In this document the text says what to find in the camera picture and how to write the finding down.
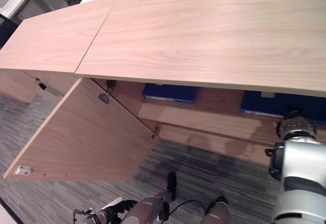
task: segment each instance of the open cabinet door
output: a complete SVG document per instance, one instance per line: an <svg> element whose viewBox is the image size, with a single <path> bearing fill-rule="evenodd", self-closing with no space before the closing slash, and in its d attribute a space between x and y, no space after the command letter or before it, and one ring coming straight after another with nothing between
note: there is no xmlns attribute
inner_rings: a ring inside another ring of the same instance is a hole
<svg viewBox="0 0 326 224"><path fill-rule="evenodd" d="M6 171L6 179L128 180L157 137L92 80L80 78L35 132ZM27 176L15 175L30 166Z"/></svg>

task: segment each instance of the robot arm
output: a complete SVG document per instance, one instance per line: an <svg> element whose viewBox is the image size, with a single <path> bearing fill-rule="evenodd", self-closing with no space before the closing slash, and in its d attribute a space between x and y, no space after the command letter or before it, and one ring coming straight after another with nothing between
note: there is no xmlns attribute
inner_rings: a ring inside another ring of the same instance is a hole
<svg viewBox="0 0 326 224"><path fill-rule="evenodd" d="M314 124L292 111L279 122L281 142L272 152L269 173L280 181L275 224L326 223L326 145Z"/></svg>

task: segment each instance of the cabinet top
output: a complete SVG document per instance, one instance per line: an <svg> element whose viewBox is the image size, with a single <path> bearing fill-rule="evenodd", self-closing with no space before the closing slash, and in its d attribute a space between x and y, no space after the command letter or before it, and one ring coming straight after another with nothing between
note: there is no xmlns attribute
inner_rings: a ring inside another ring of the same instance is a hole
<svg viewBox="0 0 326 224"><path fill-rule="evenodd" d="M79 59L80 76L326 96L326 0L115 0Z"/></svg>

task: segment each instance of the cabinet shelf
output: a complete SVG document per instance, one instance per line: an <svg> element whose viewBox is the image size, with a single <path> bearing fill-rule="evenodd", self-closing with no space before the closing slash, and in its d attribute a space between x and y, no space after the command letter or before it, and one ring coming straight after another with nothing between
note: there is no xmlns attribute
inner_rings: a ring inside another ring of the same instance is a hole
<svg viewBox="0 0 326 224"><path fill-rule="evenodd" d="M194 105L145 99L139 117L165 124L200 130L274 145L278 140L276 124L279 119L240 112L244 91L199 88ZM325 141L326 130L318 126L318 138Z"/></svg>

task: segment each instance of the striped carpet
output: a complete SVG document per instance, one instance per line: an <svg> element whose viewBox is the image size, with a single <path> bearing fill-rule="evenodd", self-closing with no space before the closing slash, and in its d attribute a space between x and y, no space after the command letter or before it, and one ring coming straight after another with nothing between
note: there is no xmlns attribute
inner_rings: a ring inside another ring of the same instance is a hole
<svg viewBox="0 0 326 224"><path fill-rule="evenodd" d="M0 174L53 107L41 97L26 105L0 96ZM191 199L207 206L223 194L229 200L232 223L270 223L277 182L266 167L163 140L131 181L27 182L0 178L0 197L25 224L72 223L74 208L99 209L118 196L135 200L154 196L165 188L169 171L175 171L178 178L177 200L171 208ZM189 203L167 223L199 223L202 216L200 206Z"/></svg>

